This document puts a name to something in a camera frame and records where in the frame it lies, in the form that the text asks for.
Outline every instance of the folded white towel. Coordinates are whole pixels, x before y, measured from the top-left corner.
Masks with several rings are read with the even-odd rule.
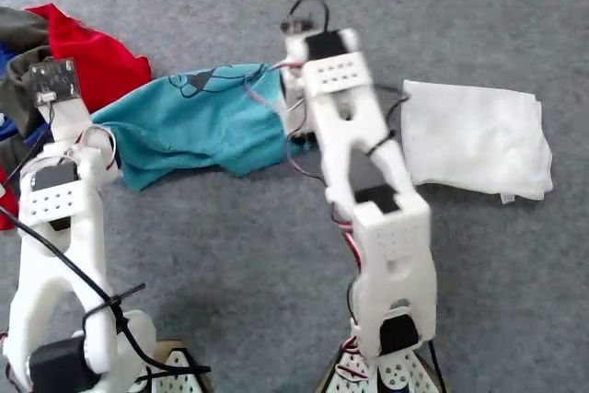
[[[542,105],[532,94],[406,80],[401,111],[407,167],[414,184],[544,199],[552,190],[552,154]]]

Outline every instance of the teal shirt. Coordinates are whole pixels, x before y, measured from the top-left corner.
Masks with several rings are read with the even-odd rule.
[[[279,72],[240,64],[162,77],[95,112],[115,134],[123,181],[141,190],[174,169],[219,165],[241,177],[282,161],[279,116],[244,88],[252,73],[251,90],[276,103]]]

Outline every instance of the table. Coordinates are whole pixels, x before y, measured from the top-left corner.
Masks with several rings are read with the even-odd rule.
[[[156,75],[283,57],[294,0],[54,2],[147,55]],[[589,382],[589,0],[329,0],[356,28],[378,82],[409,78],[535,93],[554,153],[543,202],[441,186],[433,209],[437,351],[457,393],[584,391]],[[384,105],[390,98],[384,98]],[[303,161],[318,168],[318,154]],[[363,167],[354,174],[363,175]],[[108,274],[160,337],[188,342],[217,391],[309,392],[348,332],[353,259],[323,192],[288,165],[244,179],[184,171],[136,193],[103,192]],[[18,241],[0,237],[0,324],[17,283]],[[72,299],[52,339],[79,328]],[[9,391],[5,383],[0,392]]]

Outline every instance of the pile of clothes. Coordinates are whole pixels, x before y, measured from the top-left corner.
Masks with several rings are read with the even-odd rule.
[[[30,67],[49,58],[74,59],[82,100],[93,121],[114,132],[122,179],[132,189],[177,168],[219,165],[243,176],[285,159],[280,118],[250,96],[279,102],[280,74],[270,66],[218,66],[152,81],[145,57],[53,4],[0,7],[0,183],[33,145],[51,141],[37,143],[48,132],[29,90]],[[10,190],[0,204],[17,211]]]

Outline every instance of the white robotic arm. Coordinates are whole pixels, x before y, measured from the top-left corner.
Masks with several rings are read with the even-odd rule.
[[[350,362],[346,354],[336,371],[344,370],[344,378],[352,385],[365,382],[367,392],[376,388],[377,379],[387,377],[388,387],[419,391],[410,376],[389,376],[389,367],[394,362],[397,375],[412,373],[407,361],[419,363],[412,350],[435,334],[436,275],[429,206],[414,190],[398,143],[389,136],[356,33],[303,29],[295,18],[289,19],[283,26],[287,57],[281,69],[284,129],[294,135],[316,134],[326,199],[351,222],[351,232],[345,236],[357,250],[360,265],[349,294],[352,336],[344,350],[359,351],[367,376],[352,370],[354,364],[346,364]],[[300,100],[305,106],[295,110]],[[369,156],[382,172],[384,185],[352,189],[353,149]],[[387,369],[379,373],[378,367]],[[337,380],[329,385],[324,391],[340,391],[334,387]]]
[[[114,138],[92,125],[80,98],[71,61],[31,68],[40,87],[38,106],[54,143],[21,172],[19,220],[47,238],[86,279],[46,245],[22,236],[17,293],[10,308],[4,354],[18,383],[35,393],[128,390],[144,362],[122,335],[105,299],[114,295],[106,278],[102,204],[98,190],[118,177]],[[74,292],[87,315],[84,332],[43,345],[45,327],[62,295]],[[140,311],[125,314],[129,330],[148,354],[156,329]]]

